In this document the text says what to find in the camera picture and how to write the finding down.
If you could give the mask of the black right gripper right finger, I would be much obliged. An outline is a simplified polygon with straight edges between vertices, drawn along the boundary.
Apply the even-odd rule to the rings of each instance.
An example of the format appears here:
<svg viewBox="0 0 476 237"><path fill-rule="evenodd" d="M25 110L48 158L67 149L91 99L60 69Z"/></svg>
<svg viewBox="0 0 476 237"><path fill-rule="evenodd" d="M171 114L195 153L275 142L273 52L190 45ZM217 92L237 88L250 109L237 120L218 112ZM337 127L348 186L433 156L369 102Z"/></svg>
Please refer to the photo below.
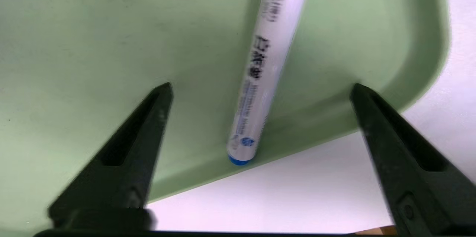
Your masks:
<svg viewBox="0 0 476 237"><path fill-rule="evenodd" d="M374 90L350 101L398 235L475 235L475 184Z"/></svg>

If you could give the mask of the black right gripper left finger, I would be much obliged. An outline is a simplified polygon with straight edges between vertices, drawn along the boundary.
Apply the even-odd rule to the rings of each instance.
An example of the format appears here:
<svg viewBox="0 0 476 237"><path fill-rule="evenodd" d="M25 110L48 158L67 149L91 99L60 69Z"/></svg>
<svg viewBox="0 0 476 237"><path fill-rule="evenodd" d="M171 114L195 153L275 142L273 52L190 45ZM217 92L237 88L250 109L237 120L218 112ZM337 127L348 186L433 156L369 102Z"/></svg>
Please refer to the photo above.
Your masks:
<svg viewBox="0 0 476 237"><path fill-rule="evenodd" d="M170 83L150 91L48 209L56 230L150 230L145 209L168 115Z"/></svg>

